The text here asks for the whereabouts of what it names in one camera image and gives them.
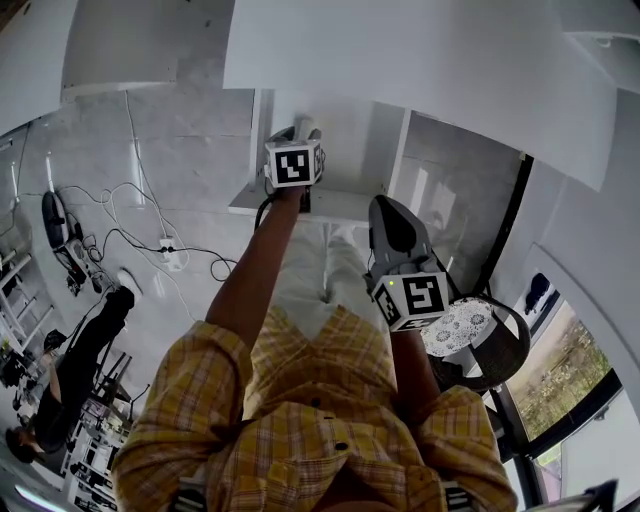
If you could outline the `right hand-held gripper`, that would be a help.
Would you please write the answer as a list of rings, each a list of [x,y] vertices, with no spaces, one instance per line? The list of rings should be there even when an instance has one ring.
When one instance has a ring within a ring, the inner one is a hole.
[[[410,209],[375,196],[369,242],[374,260],[367,292],[390,332],[420,330],[449,311],[446,273],[432,253],[426,226]]]

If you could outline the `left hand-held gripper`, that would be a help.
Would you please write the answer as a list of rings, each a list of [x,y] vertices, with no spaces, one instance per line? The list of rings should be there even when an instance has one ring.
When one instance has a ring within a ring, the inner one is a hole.
[[[275,193],[303,187],[300,212],[309,213],[310,189],[322,179],[325,168],[325,152],[320,140],[322,131],[314,128],[306,140],[295,140],[295,134],[296,128],[289,126],[269,137],[265,143],[265,176]]]

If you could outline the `person's right forearm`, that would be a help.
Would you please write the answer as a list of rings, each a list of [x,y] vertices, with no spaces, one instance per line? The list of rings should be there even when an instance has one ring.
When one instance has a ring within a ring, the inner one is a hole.
[[[417,330],[392,332],[390,340],[397,381],[396,412],[408,425],[421,424],[441,394],[429,355]]]

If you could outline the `person's left forearm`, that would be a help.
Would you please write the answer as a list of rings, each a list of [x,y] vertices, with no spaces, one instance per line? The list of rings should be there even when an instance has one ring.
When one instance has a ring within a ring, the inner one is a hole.
[[[264,323],[304,192],[295,187],[277,193],[207,311],[207,323],[236,334],[249,349]]]

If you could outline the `floral seat cushion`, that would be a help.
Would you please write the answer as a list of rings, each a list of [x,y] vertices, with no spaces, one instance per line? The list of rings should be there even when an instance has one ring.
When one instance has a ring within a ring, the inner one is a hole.
[[[421,336],[430,356],[444,358],[472,344],[492,319],[492,307],[477,298],[460,299],[449,311],[423,328]]]

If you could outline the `small dark bag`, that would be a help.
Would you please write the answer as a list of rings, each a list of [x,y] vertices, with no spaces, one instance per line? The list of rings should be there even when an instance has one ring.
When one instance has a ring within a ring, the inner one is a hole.
[[[547,293],[550,283],[542,273],[537,273],[531,280],[529,291],[525,297],[524,312],[529,315],[536,310],[540,299]]]

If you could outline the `dark woven chair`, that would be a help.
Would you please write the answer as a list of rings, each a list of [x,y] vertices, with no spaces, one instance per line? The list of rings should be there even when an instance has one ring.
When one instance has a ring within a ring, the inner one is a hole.
[[[473,355],[481,374],[466,376],[462,366],[447,360],[449,356],[438,358],[429,355],[429,359],[441,389],[463,386],[482,394],[509,380],[522,367],[530,350],[530,330],[521,315],[488,296],[465,295],[451,304],[465,298],[477,298],[492,307],[489,325],[472,344],[459,351]]]

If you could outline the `white curved desk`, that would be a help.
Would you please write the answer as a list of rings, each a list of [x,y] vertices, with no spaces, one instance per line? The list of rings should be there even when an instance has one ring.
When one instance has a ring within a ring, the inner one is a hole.
[[[224,53],[234,0],[0,0],[0,136],[80,96],[172,83]]]

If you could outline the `yellow plaid shirt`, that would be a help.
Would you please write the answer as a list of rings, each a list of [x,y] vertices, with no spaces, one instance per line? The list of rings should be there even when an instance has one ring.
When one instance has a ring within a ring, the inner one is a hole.
[[[124,512],[166,512],[183,479],[209,511],[306,512],[342,470],[392,507],[515,512],[482,399],[456,386],[413,412],[394,408],[385,337],[338,308],[313,340],[271,309],[248,348],[195,323],[164,356],[112,467]]]

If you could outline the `black framed window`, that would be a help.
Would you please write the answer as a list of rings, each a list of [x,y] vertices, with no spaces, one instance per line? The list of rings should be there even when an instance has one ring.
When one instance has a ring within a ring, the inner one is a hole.
[[[605,480],[640,496],[640,420],[613,365],[558,292],[530,312],[532,347],[507,387],[541,492],[555,501]]]

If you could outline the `black white handheld device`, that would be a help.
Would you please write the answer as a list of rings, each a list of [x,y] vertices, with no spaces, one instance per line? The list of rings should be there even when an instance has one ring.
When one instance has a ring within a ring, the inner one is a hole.
[[[52,250],[63,248],[70,240],[83,240],[80,223],[69,221],[69,215],[55,192],[47,191],[43,195],[41,210],[46,236]]]

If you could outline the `grey harness buckle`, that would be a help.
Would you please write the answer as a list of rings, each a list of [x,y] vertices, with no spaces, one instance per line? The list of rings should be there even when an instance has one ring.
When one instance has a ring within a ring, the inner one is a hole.
[[[199,485],[181,483],[170,506],[171,512],[207,512],[206,498]]]
[[[447,512],[474,512],[471,495],[456,482],[445,482],[443,488]]]

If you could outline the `black metal chair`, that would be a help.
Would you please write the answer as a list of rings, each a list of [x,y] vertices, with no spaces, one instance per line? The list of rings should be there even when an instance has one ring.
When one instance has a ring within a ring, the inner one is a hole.
[[[116,362],[103,373],[105,361],[106,357],[103,357],[98,368],[97,381],[90,394],[89,404],[95,408],[98,419],[114,415],[122,422],[132,423],[134,405],[143,396],[142,393],[132,396],[122,383],[132,361],[132,356],[123,352]]]

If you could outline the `cluttered white shelf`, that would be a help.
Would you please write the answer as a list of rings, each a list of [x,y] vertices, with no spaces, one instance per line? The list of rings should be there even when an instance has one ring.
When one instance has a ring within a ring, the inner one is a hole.
[[[113,406],[89,399],[67,442],[61,472],[67,500],[84,512],[117,512],[111,476],[131,423]]]

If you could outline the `black wall trim strip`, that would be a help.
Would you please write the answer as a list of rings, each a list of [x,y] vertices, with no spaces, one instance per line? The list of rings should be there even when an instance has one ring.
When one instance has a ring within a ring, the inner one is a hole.
[[[517,179],[506,211],[504,213],[501,225],[499,227],[498,234],[496,235],[494,243],[485,262],[481,266],[480,275],[473,288],[474,294],[483,294],[484,292],[490,291],[490,279],[513,229],[524,197],[524,193],[526,191],[533,163],[534,158],[531,155],[528,155],[526,153],[522,153],[520,155],[520,166],[517,174]]]

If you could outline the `white ladder frame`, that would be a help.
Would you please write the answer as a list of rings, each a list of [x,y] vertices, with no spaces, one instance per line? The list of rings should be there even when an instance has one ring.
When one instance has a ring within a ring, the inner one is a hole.
[[[43,295],[27,286],[23,274],[32,270],[28,252],[0,251],[0,342],[23,355],[54,312]]]

